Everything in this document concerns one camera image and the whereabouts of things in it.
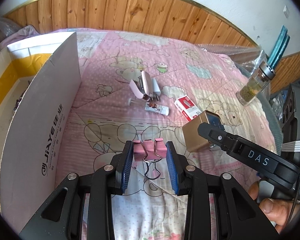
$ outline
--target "bedspread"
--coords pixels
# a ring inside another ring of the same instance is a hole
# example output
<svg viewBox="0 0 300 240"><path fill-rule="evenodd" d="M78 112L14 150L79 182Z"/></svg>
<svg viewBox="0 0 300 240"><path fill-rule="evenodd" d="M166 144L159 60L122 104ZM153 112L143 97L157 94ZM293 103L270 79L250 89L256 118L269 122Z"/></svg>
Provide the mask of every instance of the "bedspread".
<svg viewBox="0 0 300 240"><path fill-rule="evenodd" d="M275 152L260 102L255 99L243 107L235 96L246 78L228 56L206 52L184 41L140 33L76 31L82 84L62 138L56 185L70 172L84 175L109 164L127 140L160 137L165 142L173 141L177 153L206 173L229 172L246 190L257 180L255 171L219 147L188 152L181 129L187 121L173 105L176 98L186 94L201 110L217 113L226 131ZM129 82L137 81L141 70L156 78L160 104L169 107L168 116L127 105L128 99L134 98ZM174 195L165 158L157 163L161 172L158 179L147 180L145 168L134 160L126 193L112 198L116 239L182 239L187 197ZM213 223L212 233L215 237Z"/></svg>

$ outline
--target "pink stapler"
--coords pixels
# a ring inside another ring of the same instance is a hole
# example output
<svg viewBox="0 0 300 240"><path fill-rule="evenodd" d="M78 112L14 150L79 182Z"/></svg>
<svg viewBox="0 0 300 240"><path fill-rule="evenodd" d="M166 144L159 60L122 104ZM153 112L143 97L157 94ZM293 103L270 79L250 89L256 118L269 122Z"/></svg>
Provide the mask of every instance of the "pink stapler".
<svg viewBox="0 0 300 240"><path fill-rule="evenodd" d="M130 88L134 95L139 99L144 99L146 101L152 101L154 98L159 100L157 94L154 95L152 80L146 71L141 71L141 76L139 77L139 82L135 82L134 80L130 81Z"/></svg>

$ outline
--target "human hand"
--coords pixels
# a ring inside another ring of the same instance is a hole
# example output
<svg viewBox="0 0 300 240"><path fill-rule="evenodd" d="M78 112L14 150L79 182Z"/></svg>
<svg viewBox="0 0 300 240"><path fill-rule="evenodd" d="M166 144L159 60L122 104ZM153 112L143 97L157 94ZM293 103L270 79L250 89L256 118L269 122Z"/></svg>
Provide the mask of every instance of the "human hand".
<svg viewBox="0 0 300 240"><path fill-rule="evenodd" d="M253 200L255 200L258 197L258 193L259 184L256 181L249 188L248 194ZM264 212L264 214L270 221L274 221L275 223L277 223L275 229L278 231L278 233L280 233L282 229L286 226L292 203L293 201L265 198L263 201L261 201L259 208ZM300 204L297 204L292 217L294 217L297 214L299 209Z"/></svg>

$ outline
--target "wooden wainscoting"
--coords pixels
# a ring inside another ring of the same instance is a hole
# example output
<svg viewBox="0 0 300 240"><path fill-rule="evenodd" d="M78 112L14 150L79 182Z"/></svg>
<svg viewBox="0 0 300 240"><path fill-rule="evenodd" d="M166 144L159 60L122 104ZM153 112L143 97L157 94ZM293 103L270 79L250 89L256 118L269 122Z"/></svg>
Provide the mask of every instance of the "wooden wainscoting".
<svg viewBox="0 0 300 240"><path fill-rule="evenodd" d="M6 16L40 33L65 28L94 28L146 33L190 43L253 47L235 26L185 0L37 0ZM300 54L282 59L272 92L300 77Z"/></svg>

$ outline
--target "transparent plastic tube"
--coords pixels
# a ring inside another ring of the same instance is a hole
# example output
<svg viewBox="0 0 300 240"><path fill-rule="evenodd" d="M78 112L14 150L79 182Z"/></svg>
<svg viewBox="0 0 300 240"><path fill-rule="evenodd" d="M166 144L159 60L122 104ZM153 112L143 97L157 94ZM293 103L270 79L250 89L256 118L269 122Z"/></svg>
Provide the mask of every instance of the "transparent plastic tube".
<svg viewBox="0 0 300 240"><path fill-rule="evenodd" d="M152 102L145 102L145 101L142 101L142 100L135 100L135 99L132 99L132 98L129 98L128 106L143 109L143 110L153 112L153 113L156 113L156 114L163 114L163 115L168 115L169 114L169 108L167 106L161 106L161 105L157 105L157 104L152 103Z"/></svg>

